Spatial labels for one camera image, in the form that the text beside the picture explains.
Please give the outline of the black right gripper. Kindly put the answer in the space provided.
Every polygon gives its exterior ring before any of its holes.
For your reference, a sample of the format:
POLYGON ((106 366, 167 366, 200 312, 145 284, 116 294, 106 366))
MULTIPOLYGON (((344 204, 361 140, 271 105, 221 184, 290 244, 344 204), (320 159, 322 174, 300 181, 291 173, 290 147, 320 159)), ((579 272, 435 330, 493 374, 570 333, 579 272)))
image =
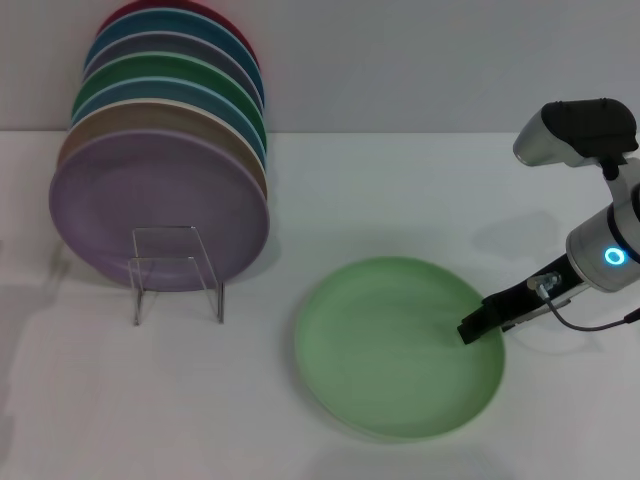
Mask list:
MULTIPOLYGON (((564 254, 543 267, 533 276, 554 274, 560 277, 555 286, 548 288, 553 306, 559 310, 571 303, 570 298, 584 289, 584 281, 564 254)), ((472 344, 491 330, 501 327, 502 332, 551 312, 545 302, 523 280, 513 287, 485 298, 481 306, 466 316, 457 327, 465 345, 472 344)))

